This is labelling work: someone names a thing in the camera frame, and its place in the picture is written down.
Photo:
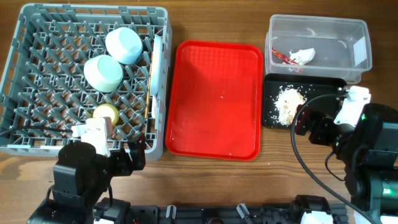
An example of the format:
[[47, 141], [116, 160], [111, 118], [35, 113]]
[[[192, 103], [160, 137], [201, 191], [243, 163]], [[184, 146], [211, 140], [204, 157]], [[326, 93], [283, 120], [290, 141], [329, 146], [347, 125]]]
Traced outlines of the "rice and nut scraps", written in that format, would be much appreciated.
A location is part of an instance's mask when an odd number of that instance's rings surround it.
[[271, 105], [274, 106], [276, 115], [272, 115], [275, 124], [289, 126], [297, 112], [297, 107], [306, 102], [307, 98], [300, 93], [299, 88], [293, 85], [279, 87], [279, 93], [271, 98]]

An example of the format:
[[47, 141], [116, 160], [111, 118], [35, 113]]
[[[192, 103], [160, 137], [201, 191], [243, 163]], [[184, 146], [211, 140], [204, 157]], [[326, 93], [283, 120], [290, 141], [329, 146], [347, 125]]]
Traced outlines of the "yellow cup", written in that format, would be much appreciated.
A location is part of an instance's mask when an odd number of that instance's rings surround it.
[[115, 106], [111, 104], [99, 105], [93, 112], [93, 118], [104, 118], [104, 117], [111, 118], [111, 122], [113, 126], [115, 126], [119, 120], [119, 111]]

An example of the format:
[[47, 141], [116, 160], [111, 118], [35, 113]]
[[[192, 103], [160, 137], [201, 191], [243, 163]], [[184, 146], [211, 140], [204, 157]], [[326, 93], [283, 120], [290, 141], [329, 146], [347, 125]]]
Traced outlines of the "white tissue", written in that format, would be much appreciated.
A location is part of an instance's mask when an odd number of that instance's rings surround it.
[[309, 63], [310, 61], [313, 60], [315, 56], [315, 49], [310, 48], [310, 49], [300, 49], [297, 52], [289, 52], [290, 54], [290, 59], [297, 63], [298, 65], [305, 65], [306, 63]]

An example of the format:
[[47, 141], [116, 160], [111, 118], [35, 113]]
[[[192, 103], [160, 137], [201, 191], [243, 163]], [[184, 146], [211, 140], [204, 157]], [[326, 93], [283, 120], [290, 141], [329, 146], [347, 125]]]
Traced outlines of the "red snack wrapper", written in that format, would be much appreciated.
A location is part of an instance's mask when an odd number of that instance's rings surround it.
[[[272, 52], [274, 53], [274, 55], [281, 59], [283, 61], [284, 64], [287, 65], [299, 65], [296, 61], [290, 59], [289, 57], [285, 56], [284, 54], [278, 52], [275, 48], [272, 48]], [[303, 69], [302, 68], [293, 68], [293, 70], [295, 70], [298, 74], [302, 74], [303, 73]]]

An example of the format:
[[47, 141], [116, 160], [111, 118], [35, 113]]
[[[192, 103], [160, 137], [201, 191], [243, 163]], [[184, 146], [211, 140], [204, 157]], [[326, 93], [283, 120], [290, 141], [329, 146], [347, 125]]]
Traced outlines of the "pale green saucer bowl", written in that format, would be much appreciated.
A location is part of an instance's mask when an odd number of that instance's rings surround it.
[[123, 79], [121, 65], [109, 55], [99, 55], [86, 61], [83, 74], [95, 90], [105, 93], [116, 91]]

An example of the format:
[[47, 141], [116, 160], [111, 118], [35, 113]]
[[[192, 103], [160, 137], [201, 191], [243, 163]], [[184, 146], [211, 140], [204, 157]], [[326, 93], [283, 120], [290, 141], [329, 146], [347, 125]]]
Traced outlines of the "wooden chopstick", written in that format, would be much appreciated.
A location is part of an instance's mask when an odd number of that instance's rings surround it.
[[149, 77], [147, 80], [147, 94], [146, 94], [146, 108], [145, 108], [145, 113], [144, 113], [144, 119], [148, 118], [149, 114], [149, 106], [150, 106], [150, 89], [151, 89], [151, 78], [152, 78], [152, 64], [153, 64], [153, 58], [154, 58], [154, 53], [152, 52], [151, 58], [150, 58], [150, 68], [149, 68]]

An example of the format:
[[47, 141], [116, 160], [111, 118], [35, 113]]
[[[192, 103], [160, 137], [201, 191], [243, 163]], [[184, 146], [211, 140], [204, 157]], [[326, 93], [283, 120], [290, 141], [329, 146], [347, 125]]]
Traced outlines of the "white round plate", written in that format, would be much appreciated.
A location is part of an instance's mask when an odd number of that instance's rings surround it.
[[161, 72], [161, 56], [162, 56], [162, 38], [158, 35], [154, 36], [154, 46], [152, 51], [152, 61], [150, 64], [150, 95], [154, 96], [159, 90], [160, 72]]

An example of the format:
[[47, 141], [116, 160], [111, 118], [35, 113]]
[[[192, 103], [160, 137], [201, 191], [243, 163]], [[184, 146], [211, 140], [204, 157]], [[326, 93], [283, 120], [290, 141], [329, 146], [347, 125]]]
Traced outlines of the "light blue bowl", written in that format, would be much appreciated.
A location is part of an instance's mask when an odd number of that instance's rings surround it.
[[135, 63], [143, 50], [139, 35], [127, 27], [109, 32], [105, 38], [105, 46], [110, 56], [125, 65]]

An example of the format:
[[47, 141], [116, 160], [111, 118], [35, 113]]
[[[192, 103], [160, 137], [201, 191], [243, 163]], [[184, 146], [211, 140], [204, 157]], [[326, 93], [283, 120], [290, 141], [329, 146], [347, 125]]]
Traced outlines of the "white plastic fork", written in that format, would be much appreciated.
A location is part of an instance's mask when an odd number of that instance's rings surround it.
[[152, 109], [151, 109], [151, 116], [152, 118], [156, 119], [159, 115], [159, 100], [157, 95], [152, 97]]

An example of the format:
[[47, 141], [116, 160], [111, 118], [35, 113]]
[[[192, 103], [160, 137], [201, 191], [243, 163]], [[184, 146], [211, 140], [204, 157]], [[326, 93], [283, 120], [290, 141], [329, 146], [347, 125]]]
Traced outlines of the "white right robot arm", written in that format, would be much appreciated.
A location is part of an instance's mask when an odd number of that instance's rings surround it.
[[373, 223], [397, 223], [397, 110], [368, 103], [353, 124], [300, 106], [293, 134], [310, 133], [312, 144], [330, 146], [345, 165], [351, 204]]

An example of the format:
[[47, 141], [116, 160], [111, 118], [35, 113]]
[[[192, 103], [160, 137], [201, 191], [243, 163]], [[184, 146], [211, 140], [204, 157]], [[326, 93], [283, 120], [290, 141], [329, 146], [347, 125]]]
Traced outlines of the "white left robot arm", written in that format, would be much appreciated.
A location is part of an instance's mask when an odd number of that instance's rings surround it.
[[144, 134], [123, 148], [103, 156], [86, 142], [68, 144], [58, 153], [54, 184], [29, 217], [28, 223], [137, 223], [131, 204], [111, 194], [114, 177], [130, 176], [146, 165]]

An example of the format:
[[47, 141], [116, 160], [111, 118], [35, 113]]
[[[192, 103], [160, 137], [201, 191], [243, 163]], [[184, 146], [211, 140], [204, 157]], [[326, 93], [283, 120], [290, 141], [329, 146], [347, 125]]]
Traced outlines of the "grey dishwasher rack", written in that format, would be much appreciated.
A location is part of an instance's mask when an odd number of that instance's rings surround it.
[[[120, 27], [136, 32], [143, 50], [123, 65], [116, 91], [95, 90], [85, 79], [89, 59], [107, 54], [106, 35]], [[148, 118], [147, 80], [154, 36], [162, 38], [159, 115]], [[132, 138], [146, 137], [146, 159], [164, 151], [167, 76], [172, 26], [163, 7], [30, 3], [22, 7], [1, 75], [1, 150], [14, 156], [55, 157], [74, 141], [68, 130], [91, 118], [102, 104], [119, 111], [108, 146], [115, 151]]]

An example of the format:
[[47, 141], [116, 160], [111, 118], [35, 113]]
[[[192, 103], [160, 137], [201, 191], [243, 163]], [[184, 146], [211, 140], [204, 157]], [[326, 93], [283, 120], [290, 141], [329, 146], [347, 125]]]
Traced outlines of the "black plastic tray bin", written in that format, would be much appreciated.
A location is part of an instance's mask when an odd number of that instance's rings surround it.
[[284, 75], [278, 73], [270, 73], [264, 78], [263, 85], [263, 103], [262, 103], [262, 124], [267, 128], [290, 129], [289, 126], [275, 124], [272, 115], [277, 113], [274, 106], [271, 105], [271, 98], [279, 93], [280, 86], [293, 85], [299, 88], [300, 93], [307, 100], [311, 100], [316, 96], [338, 93], [347, 83], [341, 78], [329, 77], [312, 77], [305, 75]]

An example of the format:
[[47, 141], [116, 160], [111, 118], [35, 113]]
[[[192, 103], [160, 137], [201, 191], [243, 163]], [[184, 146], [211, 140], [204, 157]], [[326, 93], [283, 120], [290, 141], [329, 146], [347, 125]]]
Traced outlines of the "clear plastic bin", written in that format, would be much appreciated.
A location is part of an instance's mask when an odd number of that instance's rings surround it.
[[[314, 48], [315, 56], [305, 65], [287, 65], [272, 48], [287, 57], [290, 51]], [[368, 26], [360, 19], [274, 14], [264, 55], [267, 74], [341, 78], [350, 84], [359, 83], [361, 75], [373, 67]], [[303, 73], [293, 68], [302, 68]]]

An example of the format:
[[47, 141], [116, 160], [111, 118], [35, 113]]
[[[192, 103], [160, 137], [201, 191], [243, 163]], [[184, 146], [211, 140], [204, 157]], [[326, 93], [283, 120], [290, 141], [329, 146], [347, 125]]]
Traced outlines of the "red plastic tray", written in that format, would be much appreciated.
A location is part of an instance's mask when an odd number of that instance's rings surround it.
[[177, 155], [250, 161], [261, 150], [264, 57], [248, 44], [186, 40], [178, 48], [165, 145]]

